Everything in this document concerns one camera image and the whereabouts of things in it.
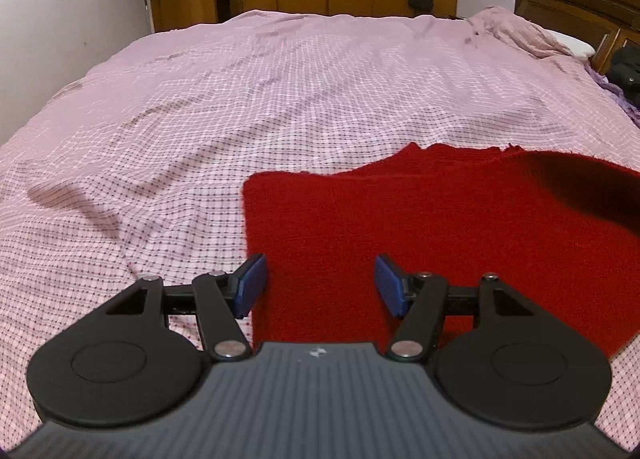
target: bed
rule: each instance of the bed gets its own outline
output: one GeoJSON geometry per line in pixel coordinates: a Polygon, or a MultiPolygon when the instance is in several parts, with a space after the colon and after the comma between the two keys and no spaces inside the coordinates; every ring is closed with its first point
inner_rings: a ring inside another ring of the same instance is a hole
{"type": "MultiPolygon", "coordinates": [[[[638,42],[640,0],[516,0],[596,49],[638,42]]],[[[506,10],[469,20],[249,12],[133,43],[0,148],[0,447],[38,424],[42,343],[132,283],[185,283],[245,256],[240,189],[261,170],[333,173],[410,142],[580,152],[640,170],[640,130],[563,46],[506,10]]],[[[250,338],[250,321],[242,324],[250,338]]],[[[193,334],[188,320],[175,330],[193,334]]],[[[640,339],[612,362],[598,425],[640,439],[640,339]]]]}

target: pink blanket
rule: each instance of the pink blanket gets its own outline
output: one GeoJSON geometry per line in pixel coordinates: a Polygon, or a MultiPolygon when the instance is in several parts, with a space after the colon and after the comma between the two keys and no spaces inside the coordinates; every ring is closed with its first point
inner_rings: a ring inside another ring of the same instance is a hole
{"type": "MultiPolygon", "coordinates": [[[[251,12],[141,39],[62,89],[0,148],[0,446],[38,424],[24,372],[47,339],[141,274],[185,283],[242,261],[249,175],[348,170],[409,142],[640,170],[640,130],[611,96],[500,8],[465,21],[251,12]]],[[[598,424],[632,447],[639,338],[613,366],[598,424]]]]}

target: black circular cover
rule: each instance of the black circular cover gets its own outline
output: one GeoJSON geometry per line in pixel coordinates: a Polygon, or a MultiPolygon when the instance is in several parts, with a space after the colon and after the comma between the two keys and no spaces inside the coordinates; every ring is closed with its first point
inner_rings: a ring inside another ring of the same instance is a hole
{"type": "Polygon", "coordinates": [[[523,318],[481,324],[444,347],[435,371],[445,393],[466,412],[508,428],[592,420],[609,392],[607,358],[561,324],[523,318]]]}
{"type": "Polygon", "coordinates": [[[135,318],[76,324],[34,354],[27,385],[42,416],[77,426],[132,425],[189,394],[200,353],[179,334],[135,318]]]}

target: purple cloth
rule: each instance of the purple cloth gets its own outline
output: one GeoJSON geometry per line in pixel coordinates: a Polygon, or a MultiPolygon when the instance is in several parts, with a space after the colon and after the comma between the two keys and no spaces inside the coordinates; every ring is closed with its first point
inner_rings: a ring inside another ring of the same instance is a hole
{"type": "Polygon", "coordinates": [[[591,75],[591,78],[594,79],[595,83],[605,91],[613,94],[613,99],[616,103],[622,107],[622,110],[627,116],[629,116],[629,118],[631,118],[631,121],[636,124],[636,127],[640,127],[640,110],[625,98],[625,92],[620,87],[607,80],[606,76],[596,73],[596,71],[594,71],[590,66],[587,65],[586,69],[587,73],[591,75]]]}

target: silver screw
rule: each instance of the silver screw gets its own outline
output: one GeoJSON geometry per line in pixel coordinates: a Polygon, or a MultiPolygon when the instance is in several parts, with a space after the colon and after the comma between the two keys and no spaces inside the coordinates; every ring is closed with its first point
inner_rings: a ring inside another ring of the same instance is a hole
{"type": "Polygon", "coordinates": [[[225,358],[238,358],[246,351],[246,345],[238,340],[225,340],[218,342],[213,350],[218,356],[225,358]]]}
{"type": "Polygon", "coordinates": [[[414,358],[422,352],[422,346],[413,340],[401,340],[391,346],[391,352],[402,358],[414,358]]]}

